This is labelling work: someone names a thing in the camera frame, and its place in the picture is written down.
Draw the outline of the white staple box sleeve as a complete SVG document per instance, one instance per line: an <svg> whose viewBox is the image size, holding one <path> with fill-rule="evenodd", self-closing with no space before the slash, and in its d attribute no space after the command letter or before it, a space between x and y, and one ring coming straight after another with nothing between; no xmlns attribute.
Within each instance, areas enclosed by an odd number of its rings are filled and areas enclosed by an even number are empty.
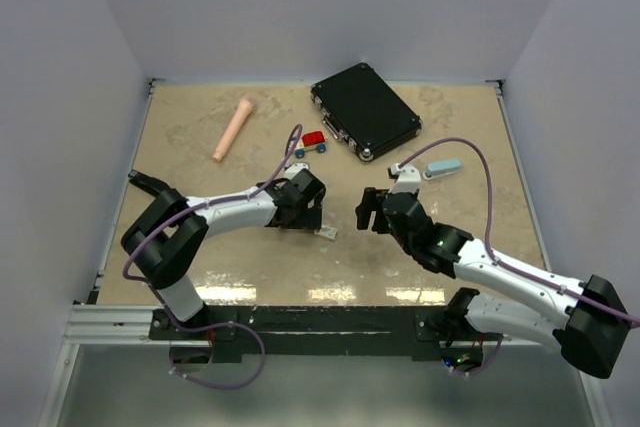
<svg viewBox="0 0 640 427"><path fill-rule="evenodd" d="M329 241L335 241L337 238L338 230L330 226L323 226L319 230L317 230L315 234Z"/></svg>

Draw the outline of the black stapler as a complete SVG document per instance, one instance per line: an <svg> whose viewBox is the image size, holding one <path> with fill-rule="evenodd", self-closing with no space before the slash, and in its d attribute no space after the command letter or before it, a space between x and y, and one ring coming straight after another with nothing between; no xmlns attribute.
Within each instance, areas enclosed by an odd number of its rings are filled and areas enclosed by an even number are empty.
<svg viewBox="0 0 640 427"><path fill-rule="evenodd" d="M166 182L137 170L131 170L128 173L128 182L153 197L159 196L170 188Z"/></svg>

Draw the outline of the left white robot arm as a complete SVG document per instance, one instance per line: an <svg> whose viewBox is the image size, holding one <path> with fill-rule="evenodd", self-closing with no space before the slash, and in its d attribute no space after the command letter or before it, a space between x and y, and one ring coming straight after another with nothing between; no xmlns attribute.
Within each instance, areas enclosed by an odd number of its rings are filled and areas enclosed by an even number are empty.
<svg viewBox="0 0 640 427"><path fill-rule="evenodd" d="M171 325L185 339L207 327L205 302L188 276L202 243L249 227L317 231L322 226L325 184L304 164L282 177L234 194L186 197L164 181L138 171L129 183L153 201L128 228L121 246L129 255L123 276L136 265L143 281L173 314Z"/></svg>

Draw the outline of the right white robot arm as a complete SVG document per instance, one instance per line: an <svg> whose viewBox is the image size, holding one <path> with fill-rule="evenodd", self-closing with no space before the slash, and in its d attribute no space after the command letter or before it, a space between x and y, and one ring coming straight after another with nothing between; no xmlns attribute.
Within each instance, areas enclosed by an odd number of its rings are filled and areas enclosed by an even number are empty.
<svg viewBox="0 0 640 427"><path fill-rule="evenodd" d="M500 293L499 298L474 289L456 293L445 316L452 337L514 336L559 350L592 377L611 376L631 322L608 280L593 275L581 281L496 259L470 233L433 221L412 193L367 187L355 213L358 229L391 235L423 269Z"/></svg>

